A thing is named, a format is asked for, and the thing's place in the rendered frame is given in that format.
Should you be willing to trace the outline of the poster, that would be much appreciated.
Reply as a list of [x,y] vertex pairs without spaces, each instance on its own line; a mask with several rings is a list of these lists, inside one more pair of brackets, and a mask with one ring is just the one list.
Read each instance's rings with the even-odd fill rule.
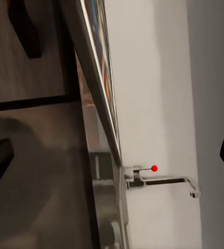
[[121,167],[112,62],[102,0],[57,0],[114,159]]

